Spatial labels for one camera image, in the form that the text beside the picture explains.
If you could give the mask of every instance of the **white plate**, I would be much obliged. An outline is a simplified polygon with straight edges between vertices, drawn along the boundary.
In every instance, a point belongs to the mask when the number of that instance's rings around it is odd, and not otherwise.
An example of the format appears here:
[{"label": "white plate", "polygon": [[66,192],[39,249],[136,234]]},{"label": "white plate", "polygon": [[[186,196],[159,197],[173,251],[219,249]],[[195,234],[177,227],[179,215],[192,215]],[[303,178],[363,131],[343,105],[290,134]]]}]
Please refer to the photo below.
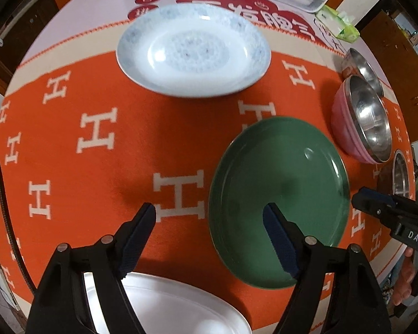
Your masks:
[{"label": "white plate", "polygon": [[[108,329],[93,275],[84,274],[91,316],[99,334]],[[251,334],[246,319],[220,298],[163,277],[131,272],[122,280],[147,334]]]},{"label": "white plate", "polygon": [[216,97],[251,86],[271,62],[252,23],[221,7],[180,3],[138,17],[116,49],[123,72],[174,97]]}]

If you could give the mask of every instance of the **screw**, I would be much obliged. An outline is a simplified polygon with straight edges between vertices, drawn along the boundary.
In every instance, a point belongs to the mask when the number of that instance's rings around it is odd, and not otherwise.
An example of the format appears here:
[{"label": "screw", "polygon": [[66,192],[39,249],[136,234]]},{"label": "screw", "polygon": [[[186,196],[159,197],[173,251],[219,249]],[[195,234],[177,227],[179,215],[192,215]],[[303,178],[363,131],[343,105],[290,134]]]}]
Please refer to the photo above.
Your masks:
[{"label": "screw", "polygon": [[358,244],[351,244],[350,248],[351,248],[351,251],[353,252],[356,252],[356,253],[361,252],[361,247]]},{"label": "screw", "polygon": [[105,235],[103,238],[101,238],[101,242],[105,245],[109,244],[112,241],[113,241],[112,235]]},{"label": "screw", "polygon": [[306,242],[308,245],[315,245],[315,244],[317,243],[317,240],[316,240],[316,238],[315,238],[315,237],[313,237],[313,236],[307,236],[307,237],[305,238],[305,242]]},{"label": "screw", "polygon": [[63,252],[68,248],[68,244],[66,244],[65,242],[63,244],[59,244],[57,247],[58,252]]}]

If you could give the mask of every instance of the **human hand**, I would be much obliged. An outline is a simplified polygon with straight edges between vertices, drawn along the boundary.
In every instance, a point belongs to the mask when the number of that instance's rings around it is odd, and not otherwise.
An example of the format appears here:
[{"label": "human hand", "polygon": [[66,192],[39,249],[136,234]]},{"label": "human hand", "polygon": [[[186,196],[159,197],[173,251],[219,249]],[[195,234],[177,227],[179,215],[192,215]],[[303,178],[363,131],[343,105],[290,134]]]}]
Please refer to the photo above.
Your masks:
[{"label": "human hand", "polygon": [[415,266],[412,261],[413,249],[408,247],[404,252],[404,261],[402,262],[401,271],[399,272],[398,280],[395,283],[392,294],[392,302],[395,305],[401,304],[404,299],[407,299],[412,287],[410,283],[415,277]]}]

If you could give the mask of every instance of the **white h letter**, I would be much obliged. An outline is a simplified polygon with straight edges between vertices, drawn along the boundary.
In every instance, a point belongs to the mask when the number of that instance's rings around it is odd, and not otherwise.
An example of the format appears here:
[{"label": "white h letter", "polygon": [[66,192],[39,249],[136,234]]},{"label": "white h letter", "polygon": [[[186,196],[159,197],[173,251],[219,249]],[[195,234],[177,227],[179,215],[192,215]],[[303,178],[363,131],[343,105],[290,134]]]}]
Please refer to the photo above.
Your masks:
[{"label": "white h letter", "polygon": [[99,138],[99,125],[101,121],[110,120],[110,122],[116,122],[116,113],[118,108],[112,108],[109,113],[102,113],[88,116],[86,113],[82,114],[81,117],[81,128],[85,128],[87,123],[93,122],[93,134],[90,141],[84,141],[83,137],[77,140],[76,153],[82,153],[83,148],[107,146],[107,149],[113,149],[115,142],[115,133],[108,133],[107,138]]},{"label": "white h letter", "polygon": [[36,192],[36,203],[37,206],[33,207],[31,204],[29,204],[29,217],[32,217],[33,215],[45,215],[48,220],[51,219],[51,213],[50,213],[50,205],[46,205],[45,208],[40,208],[40,193],[43,191],[46,193],[47,196],[50,195],[50,181],[46,181],[46,184],[32,184],[31,181],[29,181],[29,194],[32,195],[32,193]]},{"label": "white h letter", "polygon": [[15,137],[12,137],[12,138],[8,137],[8,144],[6,145],[6,147],[9,148],[9,146],[11,146],[11,152],[9,152],[9,156],[5,154],[5,166],[9,162],[17,163],[17,157],[19,157],[19,152],[14,153],[14,146],[16,145],[16,143],[20,144],[21,136],[22,136],[22,132],[19,132],[19,134],[16,135]]},{"label": "white h letter", "polygon": [[293,65],[293,64],[288,64],[285,60],[282,60],[282,63],[283,63],[283,66],[285,67],[286,70],[290,70],[290,69],[295,70],[297,78],[294,77],[293,75],[290,75],[290,79],[291,79],[291,81],[294,85],[303,84],[303,85],[308,85],[308,86],[312,87],[313,89],[315,89],[313,81],[311,79],[310,80],[305,80],[302,77],[302,74],[300,73],[300,72],[304,72],[305,74],[308,74],[306,67],[304,67],[303,65],[297,66],[297,65]]},{"label": "white h letter", "polygon": [[396,112],[396,117],[397,117],[399,120],[401,120],[401,117],[399,116],[399,111],[398,111],[398,108],[395,108],[395,112]]},{"label": "white h letter", "polygon": [[2,266],[2,270],[5,273],[5,278],[6,278],[6,281],[8,282],[8,284],[11,285],[15,289],[16,287],[14,286],[14,283],[11,280],[9,280],[9,270],[8,270],[8,268]]},{"label": "white h letter", "polygon": [[2,105],[0,107],[0,123],[4,123],[6,122],[6,117],[7,115],[5,114],[5,109],[9,108],[9,104],[10,104],[10,100],[8,100],[8,102],[5,105]]},{"label": "white h letter", "polygon": [[[328,272],[325,274],[325,278],[327,278],[327,276],[331,276],[333,273],[332,272]],[[331,286],[331,280],[328,280],[327,283],[324,285],[324,287],[322,288],[322,291],[327,291],[330,289]]]},{"label": "white h letter", "polygon": [[353,237],[353,235],[356,232],[366,228],[366,221],[362,220],[362,223],[361,223],[361,213],[362,213],[361,211],[353,209],[353,215],[352,215],[351,219],[354,220],[354,217],[357,215],[358,216],[358,225],[356,227],[351,226],[351,237]]},{"label": "white h letter", "polygon": [[396,130],[396,134],[398,135],[398,141],[402,142],[401,132],[400,132],[399,128],[395,127],[395,130]]},{"label": "white h letter", "polygon": [[161,208],[155,205],[156,222],[161,222],[162,217],[198,215],[198,218],[205,217],[205,203],[198,201],[196,207],[183,207],[183,185],[196,183],[198,188],[203,188],[203,170],[197,170],[196,176],[182,177],[161,177],[161,174],[153,175],[153,191],[160,192],[161,186],[175,186],[175,208]]},{"label": "white h letter", "polygon": [[377,233],[375,233],[372,237],[372,242],[376,240],[376,244],[375,247],[372,247],[370,249],[370,256],[379,249],[379,247],[381,246],[381,242],[379,241],[379,236],[382,235],[382,229],[379,229],[379,231]]},{"label": "white h letter", "polygon": [[43,95],[43,101],[42,101],[43,104],[46,104],[48,100],[53,99],[53,98],[57,98],[57,97],[65,98],[65,94],[67,93],[67,87],[64,85],[64,87],[61,90],[58,90],[59,83],[62,80],[68,81],[70,74],[71,74],[71,70],[68,70],[66,74],[61,75],[60,77],[57,77],[54,79],[53,78],[48,79],[48,84],[46,84],[46,87],[49,88],[53,84],[54,86],[52,87],[52,93],[45,93]]},{"label": "white h letter", "polygon": [[[11,245],[11,240],[9,240],[9,236],[8,236],[8,234],[6,234],[6,238],[7,238],[7,240],[8,240],[8,244],[10,244]],[[18,238],[18,237],[16,237],[16,241],[17,241],[17,247],[19,248],[19,249],[22,249],[22,246],[20,245],[20,239]],[[15,261],[16,260],[16,256],[14,255],[14,253],[12,252],[12,249],[11,249],[11,258],[12,258],[12,261]]]},{"label": "white h letter", "polygon": [[[257,121],[261,121],[263,119],[262,112],[270,112],[272,116],[275,116],[275,107],[273,102],[270,102],[268,105],[255,105],[244,104],[243,100],[239,100],[239,111],[240,115],[245,115],[247,111],[255,112]],[[247,124],[242,124],[243,130],[247,127]]]}]

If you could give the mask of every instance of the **pink bowl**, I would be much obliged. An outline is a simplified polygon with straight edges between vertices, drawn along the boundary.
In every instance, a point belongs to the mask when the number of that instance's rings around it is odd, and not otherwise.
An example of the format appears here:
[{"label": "pink bowl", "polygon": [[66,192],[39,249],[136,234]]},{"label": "pink bowl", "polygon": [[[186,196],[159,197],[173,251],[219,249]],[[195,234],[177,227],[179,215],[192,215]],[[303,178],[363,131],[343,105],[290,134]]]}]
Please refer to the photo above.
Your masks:
[{"label": "pink bowl", "polygon": [[331,128],[339,146],[359,162],[377,164],[367,152],[359,138],[358,132],[349,111],[346,100],[345,84],[343,82],[336,92],[331,114]]}]

